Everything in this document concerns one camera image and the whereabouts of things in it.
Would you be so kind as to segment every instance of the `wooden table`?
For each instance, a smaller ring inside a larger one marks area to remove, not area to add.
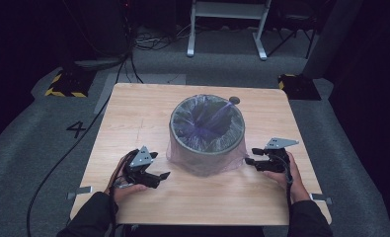
[[[90,156],[81,187],[103,191],[124,154],[147,146],[159,155],[147,172],[171,171],[157,189],[149,189],[119,203],[118,223],[199,225],[286,225],[285,192],[253,166],[208,178],[187,173],[169,162],[169,121],[173,109],[185,98],[210,94],[229,99],[239,97],[237,106],[246,124],[245,139],[251,148],[264,148],[272,137],[299,140],[286,150],[293,153],[303,183],[310,193],[321,189],[310,163],[295,118],[283,91],[231,87],[116,84]],[[79,195],[71,218],[92,194]],[[324,201],[317,202],[331,223]]]

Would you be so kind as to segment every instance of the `white metal stand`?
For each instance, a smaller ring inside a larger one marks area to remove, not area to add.
[[[259,29],[253,33],[257,51],[261,60],[266,60],[265,49],[260,40],[266,17],[272,0],[267,0],[265,4],[241,4],[222,2],[201,2],[193,0],[191,15],[191,35],[189,37],[188,56],[195,55],[195,17],[220,17],[260,20]]]

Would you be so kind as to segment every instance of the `plastic bag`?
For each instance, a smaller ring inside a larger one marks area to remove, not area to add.
[[[236,169],[248,157],[244,132],[244,119],[233,103],[195,95],[171,115],[167,158],[197,176]]]

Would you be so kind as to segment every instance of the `gray carpet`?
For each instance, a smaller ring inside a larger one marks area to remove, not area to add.
[[[265,48],[280,41],[277,33],[270,32],[265,32],[262,40]],[[187,85],[277,88],[278,75],[300,73],[306,64],[307,39],[303,34],[290,39],[267,61],[259,59],[248,30],[198,34],[193,58],[186,57],[187,43],[184,38],[160,50],[136,49],[138,75],[147,83],[152,83],[153,75],[170,79],[180,75]],[[126,71],[134,79],[129,65],[127,62]],[[77,121],[88,128],[108,88],[112,88],[118,66],[97,73],[88,98],[46,97],[44,92],[58,70],[39,80],[32,90],[35,101],[0,135],[0,236],[26,236],[26,215],[35,190],[77,141],[75,132],[66,128]],[[124,69],[119,78],[127,80]],[[382,196],[362,168],[327,100],[333,85],[325,79],[314,81],[322,101],[290,104],[321,188],[333,200],[329,209],[335,236],[390,237]],[[81,182],[102,118],[41,189],[32,211],[33,236],[55,236],[65,226],[73,203],[65,199],[66,193]],[[265,206],[258,208],[266,211]],[[286,234],[284,226],[264,229],[267,237]]]

